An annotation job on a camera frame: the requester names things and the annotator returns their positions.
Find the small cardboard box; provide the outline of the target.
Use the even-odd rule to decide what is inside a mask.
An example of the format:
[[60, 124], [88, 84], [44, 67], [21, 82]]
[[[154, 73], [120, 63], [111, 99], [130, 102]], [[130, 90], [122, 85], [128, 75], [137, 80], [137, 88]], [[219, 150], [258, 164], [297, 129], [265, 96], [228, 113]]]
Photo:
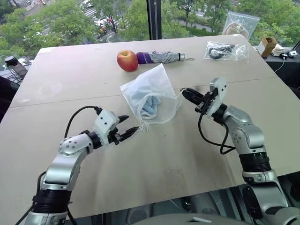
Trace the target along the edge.
[[263, 37], [257, 47], [257, 51], [262, 58], [267, 58], [275, 48], [277, 41], [275, 38]]

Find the black round cap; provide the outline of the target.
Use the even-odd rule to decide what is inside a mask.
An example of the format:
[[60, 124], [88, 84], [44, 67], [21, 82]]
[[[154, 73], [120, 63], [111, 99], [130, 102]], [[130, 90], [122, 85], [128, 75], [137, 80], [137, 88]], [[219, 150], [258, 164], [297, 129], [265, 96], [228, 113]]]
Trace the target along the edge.
[[4, 61], [7, 66], [16, 66], [19, 63], [18, 59], [14, 56], [8, 56], [4, 59]]

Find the clear bag with black items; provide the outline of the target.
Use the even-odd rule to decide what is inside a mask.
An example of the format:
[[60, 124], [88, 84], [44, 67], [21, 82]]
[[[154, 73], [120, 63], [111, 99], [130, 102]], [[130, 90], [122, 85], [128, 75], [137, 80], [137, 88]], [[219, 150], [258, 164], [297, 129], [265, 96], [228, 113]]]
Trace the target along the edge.
[[245, 60], [249, 58], [247, 45], [207, 42], [204, 59], [208, 60]]

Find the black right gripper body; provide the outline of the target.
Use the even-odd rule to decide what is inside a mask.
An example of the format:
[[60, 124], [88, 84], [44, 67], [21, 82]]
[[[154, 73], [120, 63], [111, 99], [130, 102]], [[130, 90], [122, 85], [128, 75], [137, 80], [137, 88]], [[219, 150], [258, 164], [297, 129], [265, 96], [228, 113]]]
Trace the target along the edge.
[[198, 93], [196, 95], [196, 99], [199, 102], [199, 104], [195, 108], [195, 111], [197, 113], [200, 113], [201, 115], [206, 114], [208, 116], [209, 108], [215, 100], [216, 96], [217, 91], [207, 92], [205, 95]]

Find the folded silver purple umbrella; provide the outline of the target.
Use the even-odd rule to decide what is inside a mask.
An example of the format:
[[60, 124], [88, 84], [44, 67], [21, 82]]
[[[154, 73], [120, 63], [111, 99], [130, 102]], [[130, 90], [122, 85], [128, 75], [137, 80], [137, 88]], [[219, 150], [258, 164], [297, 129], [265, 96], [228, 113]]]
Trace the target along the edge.
[[177, 61], [194, 60], [187, 58], [182, 52], [138, 52], [136, 53], [139, 64], [172, 63]]

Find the red apple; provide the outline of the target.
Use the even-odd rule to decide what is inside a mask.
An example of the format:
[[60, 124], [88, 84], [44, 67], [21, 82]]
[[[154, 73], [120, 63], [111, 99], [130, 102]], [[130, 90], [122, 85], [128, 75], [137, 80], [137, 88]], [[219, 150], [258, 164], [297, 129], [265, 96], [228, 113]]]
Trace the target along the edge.
[[131, 50], [122, 50], [117, 54], [117, 63], [126, 72], [134, 72], [138, 68], [137, 55]]

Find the black window post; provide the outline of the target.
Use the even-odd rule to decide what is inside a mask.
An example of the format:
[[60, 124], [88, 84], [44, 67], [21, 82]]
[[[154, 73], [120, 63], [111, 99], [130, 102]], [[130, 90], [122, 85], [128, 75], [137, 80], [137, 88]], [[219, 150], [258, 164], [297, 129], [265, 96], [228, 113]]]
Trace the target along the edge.
[[162, 39], [162, 0], [146, 0], [150, 40]]

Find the clear zip bag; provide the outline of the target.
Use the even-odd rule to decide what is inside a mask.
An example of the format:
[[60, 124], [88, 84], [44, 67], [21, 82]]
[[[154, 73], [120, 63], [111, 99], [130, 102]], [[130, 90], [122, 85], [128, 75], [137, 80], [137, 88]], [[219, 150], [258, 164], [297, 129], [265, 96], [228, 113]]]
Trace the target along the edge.
[[249, 40], [259, 21], [260, 17], [229, 11], [222, 35], [241, 34]]

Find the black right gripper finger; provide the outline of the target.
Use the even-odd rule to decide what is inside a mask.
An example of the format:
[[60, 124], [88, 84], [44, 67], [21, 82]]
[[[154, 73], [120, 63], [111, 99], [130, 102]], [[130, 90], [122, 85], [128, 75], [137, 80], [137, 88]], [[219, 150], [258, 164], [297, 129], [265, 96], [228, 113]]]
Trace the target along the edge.
[[192, 88], [183, 88], [181, 92], [185, 99], [203, 98], [203, 94]]
[[202, 102], [203, 95], [202, 94], [193, 94], [193, 93], [183, 93], [183, 96], [189, 102], [199, 105]]

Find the white drawstring bag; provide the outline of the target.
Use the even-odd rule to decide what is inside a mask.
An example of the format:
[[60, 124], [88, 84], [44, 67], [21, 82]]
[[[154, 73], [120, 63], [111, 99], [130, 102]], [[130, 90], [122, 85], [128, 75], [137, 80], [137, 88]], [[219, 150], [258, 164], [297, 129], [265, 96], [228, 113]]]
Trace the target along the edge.
[[[139, 122], [139, 129], [147, 132], [150, 125], [165, 124], [171, 121], [182, 102], [182, 93], [175, 94], [163, 64], [138, 75], [134, 80], [120, 86], [133, 115]], [[161, 104], [157, 107], [157, 116], [146, 120], [141, 109], [149, 96], [157, 96]]]

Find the white crumpled cloth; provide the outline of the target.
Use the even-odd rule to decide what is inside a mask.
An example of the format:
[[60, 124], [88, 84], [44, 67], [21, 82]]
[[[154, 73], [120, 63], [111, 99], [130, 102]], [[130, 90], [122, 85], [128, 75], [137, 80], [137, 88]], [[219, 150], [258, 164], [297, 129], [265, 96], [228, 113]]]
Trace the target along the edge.
[[284, 52], [285, 52], [285, 49], [280, 44], [276, 44], [275, 47], [273, 48], [273, 50], [271, 51], [271, 54], [274, 57], [279, 57]]

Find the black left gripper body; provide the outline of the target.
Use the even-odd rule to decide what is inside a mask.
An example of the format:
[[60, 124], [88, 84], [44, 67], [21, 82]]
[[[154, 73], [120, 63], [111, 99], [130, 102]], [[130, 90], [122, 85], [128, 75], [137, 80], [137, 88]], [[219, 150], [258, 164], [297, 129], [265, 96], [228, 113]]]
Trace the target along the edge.
[[115, 145], [120, 143], [120, 135], [116, 127], [108, 133], [108, 142], [114, 143]]

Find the light blue cloth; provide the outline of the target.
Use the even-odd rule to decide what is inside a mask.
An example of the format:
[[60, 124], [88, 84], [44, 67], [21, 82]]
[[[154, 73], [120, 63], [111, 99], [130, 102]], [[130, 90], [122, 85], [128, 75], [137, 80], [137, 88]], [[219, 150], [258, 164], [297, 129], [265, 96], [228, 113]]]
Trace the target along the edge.
[[151, 120], [157, 116], [158, 106], [161, 104], [157, 96], [149, 96], [141, 109], [143, 119]]

